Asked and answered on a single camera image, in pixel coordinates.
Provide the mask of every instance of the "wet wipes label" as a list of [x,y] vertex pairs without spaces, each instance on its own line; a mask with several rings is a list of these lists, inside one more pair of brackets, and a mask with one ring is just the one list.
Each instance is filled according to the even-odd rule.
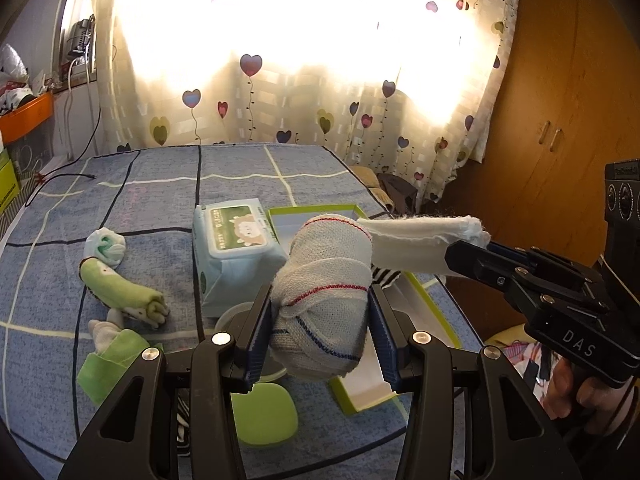
[[210,209],[216,249],[227,251],[267,244],[262,227],[246,205]]

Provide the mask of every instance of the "wet wipes package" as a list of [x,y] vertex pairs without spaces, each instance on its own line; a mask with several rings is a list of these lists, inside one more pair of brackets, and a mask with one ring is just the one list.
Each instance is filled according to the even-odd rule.
[[256,198],[197,206],[193,247],[202,315],[207,317],[253,302],[287,261]]

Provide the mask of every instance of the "bed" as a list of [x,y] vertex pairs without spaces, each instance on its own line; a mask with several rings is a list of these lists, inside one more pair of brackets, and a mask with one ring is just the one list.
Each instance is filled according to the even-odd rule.
[[[212,333],[197,314],[191,250],[199,203],[258,198],[265,208],[354,203],[370,217],[385,209],[329,150],[288,144],[180,146],[117,153],[76,162],[47,184],[10,232],[0,256],[0,415],[45,479],[57,478],[95,407],[76,385],[94,350],[88,321],[106,308],[78,276],[85,238],[106,226],[126,236],[118,272],[164,292],[167,323],[154,331],[128,320],[166,352],[190,348]],[[447,291],[430,276],[428,294],[464,348],[480,343]],[[242,448],[249,479],[395,477],[409,396],[345,416],[323,383],[286,377],[281,384],[298,410],[294,439],[271,449]],[[456,424],[455,463],[463,424]],[[180,477],[189,479],[183,459]]]

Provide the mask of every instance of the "red stitching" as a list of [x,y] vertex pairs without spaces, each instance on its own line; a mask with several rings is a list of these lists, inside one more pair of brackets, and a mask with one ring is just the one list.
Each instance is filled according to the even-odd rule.
[[306,227],[309,224],[312,224],[313,222],[321,222],[323,220],[333,221],[333,222],[342,222],[343,224],[347,224],[347,225],[350,225],[352,227],[355,227],[356,229],[358,229],[358,230],[362,231],[364,234],[366,234],[367,238],[369,240],[371,240],[371,235],[369,233],[367,233],[362,227],[360,227],[359,225],[356,225],[356,224],[352,224],[351,222],[347,222],[346,220],[342,220],[341,218],[312,218],[311,220],[306,222],[302,227]]
[[311,296],[312,294],[315,294],[316,292],[320,292],[321,290],[329,290],[331,288],[353,288],[355,290],[363,290],[364,292],[369,290],[366,286],[350,285],[348,283],[340,283],[340,284],[336,284],[336,285],[316,286],[316,288],[312,288],[311,290],[306,291],[304,294],[300,294],[300,296],[298,296],[295,300],[293,300],[292,303],[289,303],[287,306],[293,306],[296,303],[298,303],[299,301],[302,301],[305,298],[308,298],[309,296]]

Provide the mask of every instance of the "wooden wardrobe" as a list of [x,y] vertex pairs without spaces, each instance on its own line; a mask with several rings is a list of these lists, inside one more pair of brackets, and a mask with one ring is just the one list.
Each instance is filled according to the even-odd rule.
[[[591,265],[606,237],[604,166],[640,157],[639,113],[640,50],[607,0],[520,0],[484,163],[458,171],[440,210]],[[523,322],[498,292],[447,285],[482,338]]]

